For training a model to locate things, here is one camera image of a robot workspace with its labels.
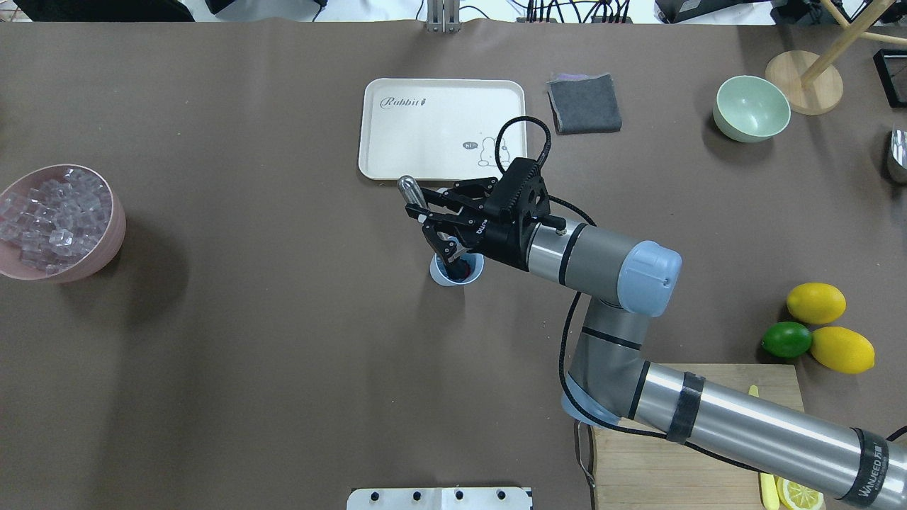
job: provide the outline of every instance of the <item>knife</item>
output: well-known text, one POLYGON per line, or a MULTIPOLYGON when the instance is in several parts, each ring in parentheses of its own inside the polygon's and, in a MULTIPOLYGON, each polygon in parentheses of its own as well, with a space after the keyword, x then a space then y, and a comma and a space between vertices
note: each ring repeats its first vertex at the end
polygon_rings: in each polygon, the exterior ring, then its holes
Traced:
MULTIPOLYGON (((759 388, 755 385, 749 387, 749 394, 759 397, 759 388)), ((778 489, 775 487, 775 477, 768 473, 759 473, 759 493, 762 495, 762 506, 766 510, 778 510, 781 501, 778 499, 778 489)))

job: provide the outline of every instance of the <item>gray cloth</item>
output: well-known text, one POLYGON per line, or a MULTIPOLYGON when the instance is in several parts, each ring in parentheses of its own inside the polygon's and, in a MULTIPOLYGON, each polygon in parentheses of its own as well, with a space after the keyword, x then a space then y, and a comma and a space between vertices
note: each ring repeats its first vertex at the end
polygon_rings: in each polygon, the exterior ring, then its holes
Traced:
POLYGON ((620 131, 618 98, 610 74, 561 74, 548 82, 558 133, 620 131))

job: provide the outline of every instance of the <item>wooden stand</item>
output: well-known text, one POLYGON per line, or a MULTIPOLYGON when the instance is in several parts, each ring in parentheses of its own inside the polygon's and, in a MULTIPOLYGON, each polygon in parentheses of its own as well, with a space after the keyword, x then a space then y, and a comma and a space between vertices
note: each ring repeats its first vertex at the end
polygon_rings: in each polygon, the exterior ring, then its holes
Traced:
POLYGON ((822 0, 822 4, 838 24, 844 27, 844 33, 821 56, 794 50, 773 58, 766 68, 766 80, 774 83, 787 96, 791 110, 804 115, 830 112, 841 102, 844 95, 844 82, 832 63, 858 37, 907 44, 907 40, 900 37, 865 32, 893 3, 894 0, 873 0, 853 23, 849 24, 832 5, 831 0, 822 0))

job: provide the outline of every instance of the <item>wooden pole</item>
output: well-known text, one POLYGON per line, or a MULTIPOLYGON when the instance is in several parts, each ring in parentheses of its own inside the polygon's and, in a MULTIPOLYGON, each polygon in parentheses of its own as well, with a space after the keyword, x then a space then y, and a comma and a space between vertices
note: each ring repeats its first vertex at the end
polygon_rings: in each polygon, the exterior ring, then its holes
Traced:
POLYGON ((873 0, 873 2, 863 10, 863 13, 858 15, 856 19, 853 20, 853 23, 844 29, 844 33, 832 43, 832 47, 820 56, 813 65, 810 65, 805 73, 803 73, 803 76, 800 77, 800 83, 803 88, 808 88, 813 83, 813 80, 815 80, 819 74, 822 74, 825 69, 828 69, 828 66, 837 60, 837 58, 853 44, 853 41, 856 41, 857 38, 860 37, 860 34, 872 26, 873 23, 879 19, 879 16, 881 16, 893 3, 894 0, 873 0))
MULTIPOLYGON (((834 20, 838 22, 838 24, 842 28, 847 28, 848 26, 850 26, 850 22, 847 21, 844 18, 844 15, 841 14, 841 11, 839 11, 838 8, 835 7, 834 4, 832 4, 832 0, 821 0, 821 2, 822 5, 825 6, 825 10, 828 11, 828 14, 832 15, 832 18, 834 18, 834 20)), ((860 37, 862 37, 863 39, 870 39, 872 41, 880 41, 882 43, 902 44, 907 46, 907 39, 904 39, 903 37, 895 37, 893 35, 863 32, 862 34, 860 34, 860 37)))

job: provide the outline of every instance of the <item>black tape band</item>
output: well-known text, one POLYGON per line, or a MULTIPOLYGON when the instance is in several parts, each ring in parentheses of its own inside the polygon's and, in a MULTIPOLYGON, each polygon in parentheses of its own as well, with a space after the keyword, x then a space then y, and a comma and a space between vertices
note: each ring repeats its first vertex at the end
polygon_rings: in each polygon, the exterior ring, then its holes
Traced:
POLYGON ((699 402, 702 400, 702 388, 706 379, 691 372, 683 375, 683 388, 680 389, 678 406, 674 409, 671 426, 668 427, 666 439, 683 445, 693 433, 693 424, 699 414, 699 402))
POLYGON ((618 338, 618 337, 609 335, 608 333, 602 333, 601 331, 596 331, 595 329, 592 329, 592 328, 586 328, 585 326, 582 327, 582 332, 589 335, 590 337, 595 337, 595 338, 598 338, 601 340, 605 340, 606 342, 611 342, 612 344, 617 344, 621 347, 631 348, 633 350, 640 350, 642 348, 642 346, 640 344, 636 344, 636 343, 627 341, 623 338, 618 338))
POLYGON ((885 483, 888 473, 888 443, 882 436, 855 428, 860 439, 860 468, 856 472, 851 490, 839 497, 841 501, 865 508, 871 505, 885 483))
POLYGON ((580 223, 573 229, 573 233, 570 235, 570 238, 567 240, 567 248, 564 249, 564 254, 561 256, 561 267, 558 270, 558 283, 561 285, 566 285, 564 283, 564 276, 567 275, 567 262, 570 261, 570 254, 573 251, 573 245, 576 244, 576 239, 579 238, 580 232, 586 228, 585 223, 580 223))
POLYGON ((633 400, 629 403, 629 419, 636 419, 636 408, 639 406, 639 396, 642 395, 642 387, 646 386, 646 376, 649 374, 649 363, 645 361, 642 364, 642 372, 639 373, 639 381, 636 383, 636 391, 633 392, 633 400))

